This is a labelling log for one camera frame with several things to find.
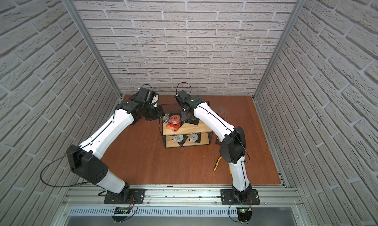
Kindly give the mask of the red tea bag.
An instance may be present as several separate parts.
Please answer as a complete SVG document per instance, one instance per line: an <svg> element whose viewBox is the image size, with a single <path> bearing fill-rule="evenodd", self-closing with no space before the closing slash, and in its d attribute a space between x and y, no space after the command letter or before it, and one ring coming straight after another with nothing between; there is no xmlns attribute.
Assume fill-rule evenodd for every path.
<svg viewBox="0 0 378 226"><path fill-rule="evenodd" d="M168 123L166 125L166 128L173 131L174 133L177 132L180 129L180 127L181 127L180 123L177 123L177 124Z"/></svg>
<svg viewBox="0 0 378 226"><path fill-rule="evenodd" d="M182 122L180 115L172 115L169 117L169 124L180 124Z"/></svg>

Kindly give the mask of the red tea bag front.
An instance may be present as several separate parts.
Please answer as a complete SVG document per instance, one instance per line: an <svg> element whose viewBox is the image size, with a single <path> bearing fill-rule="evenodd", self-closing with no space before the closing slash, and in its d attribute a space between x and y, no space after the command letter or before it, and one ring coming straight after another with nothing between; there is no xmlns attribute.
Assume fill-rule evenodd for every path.
<svg viewBox="0 0 378 226"><path fill-rule="evenodd" d="M166 128L173 131L174 133L177 132L180 129L180 127L181 127L180 123L177 123L177 124L168 123L166 125Z"/></svg>

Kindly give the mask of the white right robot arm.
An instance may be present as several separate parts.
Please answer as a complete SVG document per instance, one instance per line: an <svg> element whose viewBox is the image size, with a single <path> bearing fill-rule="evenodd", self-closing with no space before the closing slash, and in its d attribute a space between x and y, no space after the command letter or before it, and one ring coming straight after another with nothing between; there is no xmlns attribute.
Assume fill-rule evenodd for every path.
<svg viewBox="0 0 378 226"><path fill-rule="evenodd" d="M221 142L220 155L231 170L234 192L248 194L251 184L245 167L246 139L243 128L227 123L199 96L192 98L182 90L175 95L175 99L187 115L198 118L216 134Z"/></svg>

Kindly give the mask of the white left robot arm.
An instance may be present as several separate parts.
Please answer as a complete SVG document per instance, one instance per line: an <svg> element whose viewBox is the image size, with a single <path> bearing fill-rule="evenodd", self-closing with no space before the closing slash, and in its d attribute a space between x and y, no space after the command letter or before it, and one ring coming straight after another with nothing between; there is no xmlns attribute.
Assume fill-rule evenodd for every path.
<svg viewBox="0 0 378 226"><path fill-rule="evenodd" d="M117 105L113 115L94 134L80 145L71 145L67 149L71 171L109 192L120 194L126 188L126 182L112 173L101 158L128 126L141 118L150 121L163 116L161 105L123 101Z"/></svg>

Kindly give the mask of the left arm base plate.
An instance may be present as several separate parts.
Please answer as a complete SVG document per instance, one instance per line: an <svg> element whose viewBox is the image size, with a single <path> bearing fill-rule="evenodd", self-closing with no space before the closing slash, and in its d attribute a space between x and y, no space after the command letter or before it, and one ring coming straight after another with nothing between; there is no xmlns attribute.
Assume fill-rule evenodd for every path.
<svg viewBox="0 0 378 226"><path fill-rule="evenodd" d="M142 204L146 189L125 188L119 194L107 191L104 204Z"/></svg>

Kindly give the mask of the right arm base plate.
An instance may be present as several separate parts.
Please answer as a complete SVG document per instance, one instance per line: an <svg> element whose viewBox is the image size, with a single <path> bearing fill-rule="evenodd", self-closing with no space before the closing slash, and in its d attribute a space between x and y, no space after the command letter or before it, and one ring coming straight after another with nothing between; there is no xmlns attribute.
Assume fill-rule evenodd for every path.
<svg viewBox="0 0 378 226"><path fill-rule="evenodd" d="M256 189L247 189L242 193L239 193L233 189L221 189L220 199L223 205L260 205L260 198Z"/></svg>

